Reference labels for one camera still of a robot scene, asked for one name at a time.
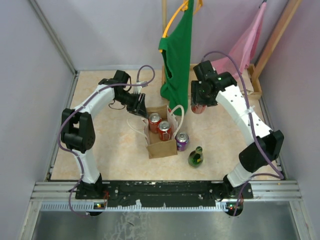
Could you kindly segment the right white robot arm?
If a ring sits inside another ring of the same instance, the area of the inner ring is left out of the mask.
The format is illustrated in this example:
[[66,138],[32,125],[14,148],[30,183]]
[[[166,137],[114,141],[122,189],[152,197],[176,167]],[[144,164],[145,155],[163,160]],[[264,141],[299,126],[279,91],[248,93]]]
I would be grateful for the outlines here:
[[235,198],[241,192],[241,185],[278,158],[284,135],[259,118],[229,72],[217,73],[208,60],[195,65],[193,71],[196,80],[191,82],[192,107],[222,105],[246,143],[246,148],[238,155],[239,163],[223,179],[224,194]]

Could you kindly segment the watermelon print canvas bag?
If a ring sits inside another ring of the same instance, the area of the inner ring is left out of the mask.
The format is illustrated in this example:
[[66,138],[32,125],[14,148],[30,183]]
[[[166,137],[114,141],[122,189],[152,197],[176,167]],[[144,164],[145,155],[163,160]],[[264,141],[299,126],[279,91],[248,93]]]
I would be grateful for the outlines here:
[[143,130],[140,131],[133,127],[130,120],[127,119],[126,123],[131,130],[142,135],[146,142],[146,149],[148,151],[148,157],[150,159],[165,158],[174,156],[177,154],[177,141],[176,136],[183,125],[185,110],[182,105],[177,105],[173,109],[169,108],[168,105],[158,106],[158,107],[148,107],[148,114],[157,113],[160,118],[169,123],[169,130],[165,132],[164,136],[167,140],[163,140],[161,135],[157,132],[152,132],[150,127],[151,123],[147,118],[142,118],[141,122],[143,125]]

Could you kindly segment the red cola can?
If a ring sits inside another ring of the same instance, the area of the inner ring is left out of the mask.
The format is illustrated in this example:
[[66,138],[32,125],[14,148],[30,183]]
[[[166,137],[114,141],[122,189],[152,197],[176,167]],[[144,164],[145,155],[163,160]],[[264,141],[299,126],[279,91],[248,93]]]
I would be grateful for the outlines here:
[[149,129],[152,133],[157,134],[158,133],[158,125],[162,121],[162,117],[159,113],[153,112],[149,115],[148,123],[149,123]]
[[191,110],[194,114],[202,114],[205,110],[206,110],[207,106],[206,105],[200,105],[200,104],[196,104],[196,105],[192,105],[191,106]]
[[168,121],[163,120],[158,125],[159,139],[163,142],[169,141],[172,137],[172,128]]

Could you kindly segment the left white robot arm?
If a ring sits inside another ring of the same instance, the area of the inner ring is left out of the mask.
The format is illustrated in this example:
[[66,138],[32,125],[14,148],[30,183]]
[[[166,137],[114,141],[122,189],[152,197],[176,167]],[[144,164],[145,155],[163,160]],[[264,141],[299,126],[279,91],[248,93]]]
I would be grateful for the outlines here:
[[127,86],[131,77],[122,70],[117,70],[111,79],[102,79],[96,89],[76,108],[65,108],[61,114],[59,147],[74,155],[80,171],[80,183],[86,184],[86,192],[97,199],[103,195],[104,186],[98,171],[92,147],[96,140],[94,118],[103,108],[113,102],[119,102],[127,112],[148,118],[144,93],[130,93]]

